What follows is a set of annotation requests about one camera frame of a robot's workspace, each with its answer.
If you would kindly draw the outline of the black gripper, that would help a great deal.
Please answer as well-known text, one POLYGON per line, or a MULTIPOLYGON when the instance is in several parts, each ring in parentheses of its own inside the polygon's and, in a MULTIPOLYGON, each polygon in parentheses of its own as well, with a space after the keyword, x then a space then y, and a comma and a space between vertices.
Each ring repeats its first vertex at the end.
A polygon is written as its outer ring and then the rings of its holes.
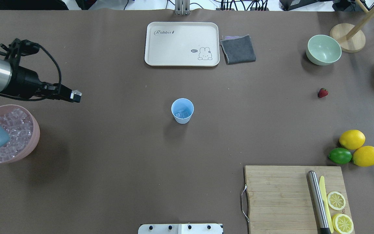
POLYGON ((32 97, 44 100, 53 99, 56 95, 56 100, 71 103, 81 101, 81 92, 78 89, 71 90, 63 84, 42 82, 35 71, 19 65, 22 57, 37 54, 41 49, 57 66, 53 56, 39 43, 16 38, 9 46, 0 44, 0 47, 4 50, 0 51, 0 55, 4 56, 4 61, 12 68, 10 81, 6 88, 0 91, 0 96, 14 100, 31 100, 32 97))

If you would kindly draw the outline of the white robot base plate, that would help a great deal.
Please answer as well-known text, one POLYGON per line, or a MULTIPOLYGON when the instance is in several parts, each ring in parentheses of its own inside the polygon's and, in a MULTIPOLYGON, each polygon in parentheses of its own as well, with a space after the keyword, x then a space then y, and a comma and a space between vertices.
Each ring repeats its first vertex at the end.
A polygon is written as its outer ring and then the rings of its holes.
POLYGON ((138 234, 223 234, 222 224, 185 223, 185 224, 144 224, 138 234))

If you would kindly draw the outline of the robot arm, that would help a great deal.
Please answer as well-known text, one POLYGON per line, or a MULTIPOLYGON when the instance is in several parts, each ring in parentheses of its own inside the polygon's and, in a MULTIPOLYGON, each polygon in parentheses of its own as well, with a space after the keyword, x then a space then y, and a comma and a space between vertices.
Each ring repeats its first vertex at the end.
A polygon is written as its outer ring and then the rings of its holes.
POLYGON ((37 102, 45 99, 64 100, 71 103, 81 101, 82 92, 62 84, 62 75, 54 57, 39 43, 14 39, 9 46, 0 44, 0 97, 17 101, 37 102), (40 81, 35 71, 21 67, 22 57, 37 54, 42 50, 51 59, 58 72, 58 82, 40 81))

